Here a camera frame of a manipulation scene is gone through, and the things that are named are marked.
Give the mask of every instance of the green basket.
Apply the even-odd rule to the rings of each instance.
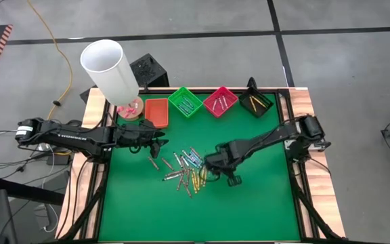
[[[185,97],[190,101],[190,104],[194,107],[192,110],[189,109],[185,104],[187,101],[183,98]],[[173,94],[168,97],[169,102],[176,107],[178,111],[180,111],[186,118],[191,117],[200,107],[202,106],[201,100],[199,100],[190,90],[186,87],[181,87]],[[187,111],[185,112],[179,106],[184,107]]]

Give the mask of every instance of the plastic container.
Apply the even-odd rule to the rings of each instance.
[[[219,118],[228,109],[230,109],[237,102],[237,100],[238,97],[234,95],[230,90],[228,90],[226,87],[220,87],[208,98],[206,98],[203,103],[207,110],[210,111],[210,113],[212,113],[215,117]]]
[[[201,100],[199,100],[190,90],[186,87],[181,87],[176,92],[168,97],[168,100],[174,105],[178,111],[180,111],[186,118],[191,117],[202,106]],[[193,108],[186,106],[188,101]]]
[[[254,78],[250,78],[248,82],[248,89],[238,97],[240,105],[242,105],[252,115],[259,118],[263,116],[274,103],[267,99],[258,89]]]
[[[81,65],[109,103],[126,106],[138,96],[135,75],[116,41],[100,40],[88,45],[82,51]]]
[[[147,99],[146,119],[153,122],[156,128],[168,127],[168,99]]]

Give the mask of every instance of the red tray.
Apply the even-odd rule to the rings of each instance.
[[[219,102],[219,99],[215,105],[216,98],[221,99],[222,105],[223,105],[223,110],[222,110],[221,104]],[[234,95],[234,93],[232,93],[226,87],[220,87],[215,92],[213,92],[213,94],[211,94],[208,98],[206,98],[206,100],[204,100],[203,104],[207,108],[207,110],[210,111],[210,113],[212,113],[215,117],[219,118],[228,109],[230,109],[237,102],[237,100],[238,100],[238,97],[236,95]]]
[[[156,128],[166,128],[168,126],[168,99],[147,99],[146,119],[153,122]]]

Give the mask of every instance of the marker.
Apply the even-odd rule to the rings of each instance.
[[[180,176],[179,184],[177,185],[177,190],[180,190],[181,183],[183,182],[184,174]]]
[[[159,167],[157,166],[157,164],[153,161],[153,159],[151,157],[148,157],[148,160],[150,160],[150,162],[152,162],[153,166],[159,170]]]
[[[183,96],[183,99],[189,104],[190,108],[194,109],[194,106],[193,106],[192,103],[189,101],[189,99],[187,99],[185,96]]]
[[[162,161],[163,161],[163,163],[165,163],[168,166],[168,168],[170,168],[172,171],[174,171],[173,166],[171,166],[164,158],[162,158]]]
[[[194,172],[192,172],[192,185],[194,185],[195,194],[198,193],[198,189],[196,188],[196,177],[194,177]]]
[[[176,174],[176,175],[174,175],[174,176],[169,176],[169,177],[163,178],[162,181],[171,180],[171,179],[177,178],[177,177],[179,177],[179,176],[181,176],[181,174]]]
[[[183,160],[183,162],[186,164],[186,166],[189,167],[189,163],[186,161],[186,159],[180,155],[180,159]]]
[[[223,104],[221,99],[219,99],[219,104],[221,105],[222,111],[224,111],[225,109],[223,109]]]
[[[189,162],[192,166],[194,166],[195,168],[198,168],[199,165],[197,163],[195,163],[192,159],[187,159],[185,157],[183,157],[184,161],[185,162]]]
[[[198,190],[200,190],[200,185],[201,185],[200,173],[196,172],[195,176],[196,176],[196,187],[197,187]]]
[[[249,100],[251,100],[251,104],[252,104],[254,111],[257,112],[257,107],[255,107],[254,99],[252,98],[252,96],[249,97]]]
[[[215,99],[215,102],[213,103],[213,110],[215,110],[216,103],[217,103],[217,98]]]
[[[177,153],[174,152],[174,157],[177,159],[177,162],[179,162],[180,167],[183,167],[182,162],[180,161],[179,157],[177,156]]]
[[[183,173],[184,173],[184,171],[180,170],[180,171],[176,171],[176,172],[172,172],[172,173],[166,174],[165,177],[174,176],[176,174],[183,174]]]
[[[200,154],[199,154],[197,151],[195,151],[195,149],[194,149],[193,147],[189,147],[189,148],[190,148],[190,150],[191,150],[192,152],[194,152],[194,154],[195,154],[199,159],[202,159],[201,156],[200,156]]]
[[[185,150],[181,150],[181,152],[182,152],[186,157],[188,157],[188,158],[190,159],[189,154],[188,154]]]
[[[186,189],[186,192],[188,193],[189,197],[192,198],[192,194],[190,194],[190,190],[188,188],[188,185],[183,184],[184,188]]]
[[[191,152],[191,153],[189,154],[189,156],[190,156],[191,159],[195,160],[195,162],[196,162],[198,165],[200,165],[200,164],[202,163],[201,159],[199,159],[194,153]]]
[[[202,186],[206,186],[206,179],[207,179],[207,169],[204,168],[204,173],[202,175]]]
[[[188,110],[186,110],[186,108],[184,108],[182,105],[179,105],[179,108],[185,113],[185,114],[190,114],[190,112]]]
[[[225,96],[222,95],[223,102],[225,103],[225,106],[228,107],[227,100],[225,99]]]
[[[182,103],[184,106],[187,106],[190,110],[194,110],[194,107],[192,106],[192,104],[188,104],[188,103],[185,102],[185,101],[181,101],[181,103]]]
[[[255,101],[257,101],[260,105],[262,105],[263,107],[265,107],[264,103],[262,103],[260,100],[258,100],[256,97],[254,96],[251,96]]]
[[[189,186],[189,182],[190,182],[190,170],[188,170],[186,173],[187,173],[187,175],[188,175],[188,181],[186,182],[186,185]]]

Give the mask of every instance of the small bin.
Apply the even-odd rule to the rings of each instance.
[[[181,87],[168,97],[168,100],[180,111],[186,118],[191,117],[202,106],[199,100],[186,87]]]
[[[147,99],[146,119],[153,122],[156,128],[166,128],[168,126],[168,99]]]
[[[228,109],[230,109],[238,100],[238,97],[234,95],[226,87],[220,87],[213,94],[211,94],[206,100],[204,100],[204,106],[207,108],[210,113],[215,117],[219,118],[222,116]]]
[[[259,118],[263,116],[273,105],[274,103],[267,99],[255,85],[255,80],[251,77],[248,82],[249,88],[238,97],[240,105],[242,105],[247,111],[253,114],[255,117]]]

